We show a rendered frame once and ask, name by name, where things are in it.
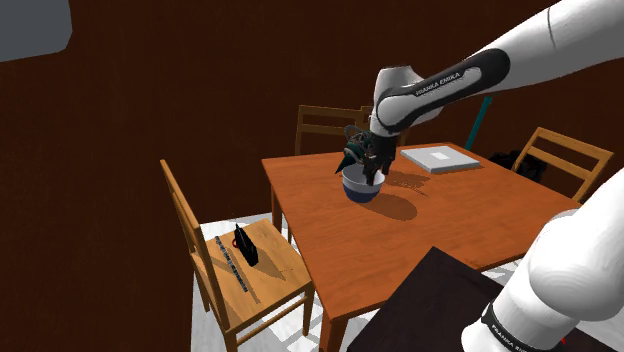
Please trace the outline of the dark teal pointed object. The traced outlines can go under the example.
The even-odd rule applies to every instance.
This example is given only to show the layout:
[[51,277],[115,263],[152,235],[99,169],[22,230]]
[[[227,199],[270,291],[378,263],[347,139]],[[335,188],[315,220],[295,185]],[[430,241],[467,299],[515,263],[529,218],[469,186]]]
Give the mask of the dark teal pointed object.
[[336,173],[353,164],[363,164],[366,159],[364,131],[355,125],[348,125],[344,128],[344,133],[347,144],[343,149],[343,159],[337,167]]

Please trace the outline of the white and blue bowl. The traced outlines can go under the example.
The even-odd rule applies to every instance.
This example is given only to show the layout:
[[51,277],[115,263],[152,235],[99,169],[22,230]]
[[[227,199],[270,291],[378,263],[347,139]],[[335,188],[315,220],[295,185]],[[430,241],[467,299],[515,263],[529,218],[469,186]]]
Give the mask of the white and blue bowl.
[[369,185],[364,174],[364,166],[361,164],[347,166],[341,174],[347,198],[357,203],[370,202],[380,192],[385,181],[385,175],[377,171],[374,174],[373,184]]

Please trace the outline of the grey flat book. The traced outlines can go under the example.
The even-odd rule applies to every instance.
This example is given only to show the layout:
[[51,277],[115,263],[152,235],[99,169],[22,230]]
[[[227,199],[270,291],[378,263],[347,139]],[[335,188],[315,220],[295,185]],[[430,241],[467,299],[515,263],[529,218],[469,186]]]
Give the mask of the grey flat book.
[[404,149],[400,154],[432,174],[471,169],[480,165],[478,160],[448,146]]

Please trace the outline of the light wooden chair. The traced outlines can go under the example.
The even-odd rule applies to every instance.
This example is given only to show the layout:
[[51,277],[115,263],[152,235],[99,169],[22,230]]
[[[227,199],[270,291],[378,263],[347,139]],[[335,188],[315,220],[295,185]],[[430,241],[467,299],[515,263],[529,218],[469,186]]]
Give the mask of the light wooden chair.
[[303,308],[302,334],[309,334],[315,288],[300,254],[268,220],[241,227],[257,248],[251,267],[232,245],[234,230],[220,237],[248,288],[243,292],[215,237],[204,238],[201,226],[167,162],[160,161],[175,206],[204,309],[211,311],[227,352],[253,338],[298,307]]
[[[359,109],[343,109],[333,107],[321,107],[300,105],[298,107],[295,149],[294,154],[301,154],[301,137],[303,133],[322,135],[344,135],[347,126],[355,126],[358,129],[369,127],[369,117],[372,113],[371,106],[361,106]],[[310,124],[304,122],[305,116],[330,117],[341,121],[340,126]]]
[[[566,161],[560,157],[552,155],[546,151],[543,151],[534,146],[534,142],[538,139],[545,139],[557,145],[563,146],[567,149],[574,150],[580,154],[589,156],[597,161],[597,164],[592,170],[584,169],[578,165],[575,165],[569,161]],[[579,179],[583,180],[583,184],[576,191],[572,199],[576,202],[580,202],[588,192],[589,188],[596,181],[598,176],[603,171],[604,167],[614,155],[613,152],[593,146],[591,144],[579,141],[577,139],[562,135],[560,133],[538,127],[532,134],[531,138],[519,153],[519,156],[515,160],[511,170],[517,171],[521,162],[526,155],[533,156],[541,161],[546,162],[560,170],[567,172]]]

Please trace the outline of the orange wooden table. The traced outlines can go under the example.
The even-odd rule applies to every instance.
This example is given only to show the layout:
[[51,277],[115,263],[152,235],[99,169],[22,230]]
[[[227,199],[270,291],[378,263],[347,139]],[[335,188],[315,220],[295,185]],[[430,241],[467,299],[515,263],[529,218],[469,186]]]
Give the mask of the orange wooden table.
[[380,193],[349,200],[339,153],[268,158],[274,220],[285,220],[322,303],[319,352],[339,352],[349,319],[379,308],[431,247],[485,271],[523,256],[577,202],[485,158],[429,174],[403,156]]

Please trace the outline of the teal pole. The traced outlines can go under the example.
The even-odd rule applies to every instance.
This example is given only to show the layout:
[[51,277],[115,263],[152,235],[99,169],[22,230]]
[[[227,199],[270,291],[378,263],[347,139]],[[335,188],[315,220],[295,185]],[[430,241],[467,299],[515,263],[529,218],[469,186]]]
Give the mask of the teal pole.
[[473,145],[473,143],[475,141],[476,135],[477,135],[477,133],[478,133],[480,127],[481,127],[481,124],[482,124],[482,122],[484,120],[484,117],[485,117],[485,114],[487,112],[487,109],[490,106],[492,100],[493,100],[492,96],[485,96],[484,97],[484,100],[483,100],[482,105],[480,107],[479,113],[478,113],[478,115],[477,115],[477,117],[475,119],[475,122],[474,122],[474,124],[472,126],[471,132],[469,134],[469,137],[468,137],[468,139],[467,139],[467,141],[465,143],[464,148],[466,150],[470,150],[472,148],[472,145]]

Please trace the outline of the long dark ruler strip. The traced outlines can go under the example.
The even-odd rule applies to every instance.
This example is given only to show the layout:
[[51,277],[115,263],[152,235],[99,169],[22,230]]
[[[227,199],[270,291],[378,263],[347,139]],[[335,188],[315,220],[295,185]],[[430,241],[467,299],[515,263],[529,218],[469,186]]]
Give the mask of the long dark ruler strip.
[[220,237],[216,236],[215,237],[215,241],[216,241],[220,251],[222,252],[223,256],[225,257],[227,264],[231,268],[232,273],[234,274],[234,276],[236,277],[237,281],[239,282],[243,292],[248,292],[248,288],[247,288],[246,284],[244,283],[241,275],[239,274],[236,265],[233,263],[231,257],[229,256],[229,253],[228,253],[226,247],[224,246],[224,244],[222,243]]

